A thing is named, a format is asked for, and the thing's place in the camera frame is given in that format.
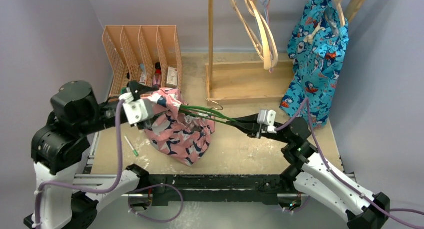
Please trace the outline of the green plastic hanger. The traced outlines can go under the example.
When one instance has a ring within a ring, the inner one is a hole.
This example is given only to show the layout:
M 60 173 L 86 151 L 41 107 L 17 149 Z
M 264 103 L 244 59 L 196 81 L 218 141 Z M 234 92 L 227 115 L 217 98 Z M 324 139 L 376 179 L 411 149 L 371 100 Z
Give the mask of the green plastic hanger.
M 207 99 L 208 103 L 212 103 L 214 107 L 204 107 L 198 105 L 182 104 L 179 107 L 179 113 L 185 116 L 191 116 L 194 118 L 205 119 L 216 123 L 230 125 L 230 123 L 238 123 L 236 119 L 230 118 L 221 113 L 224 107 L 214 100 Z

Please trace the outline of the pink shark print shorts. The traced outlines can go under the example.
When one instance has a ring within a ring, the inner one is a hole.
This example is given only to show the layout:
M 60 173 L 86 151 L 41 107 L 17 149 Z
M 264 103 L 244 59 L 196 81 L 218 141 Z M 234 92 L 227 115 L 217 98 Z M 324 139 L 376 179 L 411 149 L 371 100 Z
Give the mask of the pink shark print shorts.
M 148 98 L 153 103 L 153 112 L 158 115 L 144 133 L 151 145 L 181 164 L 191 167 L 209 149 L 216 122 L 212 116 L 195 113 L 195 116 L 180 112 L 186 103 L 181 91 L 164 88 Z

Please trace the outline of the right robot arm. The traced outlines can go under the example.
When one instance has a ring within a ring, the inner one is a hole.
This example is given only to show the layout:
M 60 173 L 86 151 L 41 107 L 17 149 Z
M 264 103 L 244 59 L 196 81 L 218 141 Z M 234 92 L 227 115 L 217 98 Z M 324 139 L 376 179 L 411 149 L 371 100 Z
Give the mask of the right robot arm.
M 265 137 L 286 144 L 281 150 L 289 163 L 280 175 L 284 191 L 307 194 L 340 216 L 350 229 L 381 229 L 389 219 L 388 196 L 357 184 L 322 156 L 317 145 L 308 140 L 312 133 L 304 118 L 294 118 L 282 130 L 277 130 L 281 124 L 275 118 L 275 111 L 261 110 L 226 123 L 250 138 Z

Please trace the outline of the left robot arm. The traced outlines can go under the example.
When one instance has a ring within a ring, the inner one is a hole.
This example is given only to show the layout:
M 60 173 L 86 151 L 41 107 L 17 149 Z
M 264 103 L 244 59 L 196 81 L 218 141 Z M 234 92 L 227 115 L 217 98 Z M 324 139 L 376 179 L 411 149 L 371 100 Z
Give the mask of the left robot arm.
M 118 171 L 114 181 L 97 187 L 75 186 L 74 180 L 90 147 L 88 135 L 121 125 L 150 128 L 157 116 L 144 95 L 154 87 L 130 81 L 126 93 L 98 103 L 92 86 L 83 80 L 63 85 L 51 98 L 46 125 L 32 138 L 31 158 L 36 173 L 35 209 L 24 219 L 30 229 L 87 229 L 98 213 L 129 192 L 152 188 L 150 174 L 135 164 L 123 166 L 123 144 L 117 140 Z

